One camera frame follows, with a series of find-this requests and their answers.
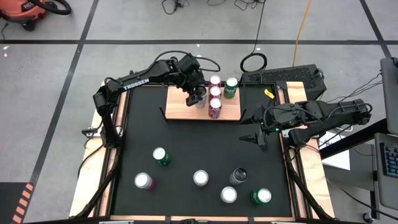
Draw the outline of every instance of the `yellow object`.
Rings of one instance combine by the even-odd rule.
[[[267,96],[269,96],[269,98],[271,98],[271,99],[274,99],[274,98],[275,98],[275,96],[274,96],[270,91],[268,91],[267,89],[264,90],[264,93],[265,93]]]
[[[298,30],[298,34],[297,34],[297,38],[296,38],[296,46],[294,47],[294,57],[293,57],[293,65],[292,66],[294,66],[294,63],[296,62],[297,46],[299,44],[299,38],[300,38],[301,30],[303,29],[303,26],[304,26],[304,23],[305,23],[305,19],[307,18],[308,11],[310,10],[310,7],[311,7],[311,2],[312,2],[312,0],[310,0],[308,2],[307,9],[305,10],[305,13],[304,13],[303,21],[301,22],[300,29]]]

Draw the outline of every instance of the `wooden table frame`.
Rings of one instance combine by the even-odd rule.
[[[285,103],[285,99],[288,98],[291,103],[297,101],[305,101],[307,97],[305,95],[305,90],[302,82],[287,82],[287,91],[279,89],[280,103]],[[127,113],[127,103],[129,101],[129,96],[127,93],[123,93],[119,99],[119,106],[116,108],[117,116],[114,123],[117,126],[124,126],[125,116]],[[93,117],[92,126],[97,127],[101,122],[101,117],[95,112]],[[94,151],[98,146],[102,144],[100,137],[94,137],[88,142],[84,158],[88,156],[92,151]],[[311,139],[308,143],[309,146],[313,146],[318,149],[317,141]],[[106,152],[105,148],[99,150],[92,158],[86,161],[80,172],[80,177],[78,179],[75,195],[72,202],[72,207],[70,210],[70,216],[74,216],[79,213],[84,206],[91,199],[93,194],[99,187],[99,182],[102,179],[101,174],[104,169],[109,172],[112,167],[114,156],[116,154],[115,149],[110,149]],[[300,165],[302,167],[302,174],[307,185],[307,189],[311,192],[315,200],[319,205],[327,212],[331,217],[334,217],[333,207],[330,200],[329,190],[326,183],[325,173],[323,171],[322,160],[318,152],[315,152],[309,147],[304,147],[299,151],[296,160],[300,159]],[[300,166],[298,166],[297,161],[292,162],[296,171],[299,171]],[[108,184],[106,190],[103,193],[99,206],[97,206],[96,212],[91,211],[90,216],[108,216],[109,204],[111,201],[111,187],[114,181]],[[312,209],[308,209],[308,205],[303,198],[303,195],[296,184],[289,183],[288,186],[290,192],[290,207],[292,209],[293,217],[254,217],[255,222],[269,222],[269,221],[279,221],[279,222],[291,222],[295,221],[295,217],[300,218],[317,218],[316,213]],[[297,212],[294,211],[292,190],[290,186],[295,186],[295,198],[296,205],[298,208]],[[166,216],[145,216],[145,215],[111,215],[111,220],[147,220],[147,221],[166,221]],[[171,216],[171,221],[179,221],[188,218],[194,218],[196,220],[207,220],[207,221],[228,221],[228,222],[248,222],[248,217],[181,217],[181,216]]]

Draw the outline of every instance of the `soda can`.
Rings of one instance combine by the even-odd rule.
[[[246,170],[243,168],[237,168],[232,172],[232,174],[229,176],[229,182],[232,185],[238,185],[240,183],[243,183],[248,177],[248,173]]]
[[[233,189],[233,187],[225,187],[221,191],[221,200],[225,203],[234,203],[236,198],[238,197],[238,194],[236,193],[236,190]]]
[[[209,181],[209,175],[204,170],[198,170],[193,174],[193,181],[198,187],[204,187]]]
[[[218,86],[213,86],[210,88],[210,94],[209,94],[209,102],[213,99],[213,98],[219,98],[221,99],[221,88]]]
[[[220,117],[221,114],[221,108],[223,104],[221,103],[221,100],[219,98],[214,98],[210,100],[209,103],[209,116],[213,119],[217,119]]]
[[[164,148],[162,147],[156,148],[152,155],[155,158],[156,162],[158,162],[162,166],[167,166],[167,164],[169,164],[170,162],[170,157],[168,152],[164,150]]]
[[[201,100],[199,100],[199,102],[196,103],[195,106],[197,108],[203,108],[206,105],[207,91],[206,91],[206,88],[205,88],[204,85],[203,86],[199,86],[198,90],[200,91],[199,94],[200,94]]]
[[[257,189],[250,193],[250,200],[256,204],[265,204],[271,200],[271,192],[268,189]]]
[[[144,172],[141,172],[136,175],[134,183],[139,189],[144,189],[144,190],[150,190],[151,188],[153,188],[155,184],[154,180],[150,177],[150,175]]]
[[[236,89],[238,88],[238,81],[236,78],[228,78],[225,81],[224,97],[231,99],[235,96]]]
[[[221,78],[218,75],[212,75],[210,77],[209,89],[212,88],[213,86],[221,88]]]

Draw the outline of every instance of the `keyboard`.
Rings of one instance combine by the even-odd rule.
[[[382,155],[384,175],[398,178],[398,148],[384,145]]]
[[[255,72],[245,72],[246,83],[260,82],[303,82],[307,100],[316,100],[325,90],[322,77],[315,72],[316,65],[302,65],[296,67],[278,68]]]

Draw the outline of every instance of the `orange striped tape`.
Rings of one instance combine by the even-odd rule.
[[[15,223],[22,223],[26,214],[27,206],[30,201],[30,196],[33,194],[33,185],[28,183],[25,189],[22,191],[21,198],[19,199],[19,204],[15,210],[15,215],[12,221]]]

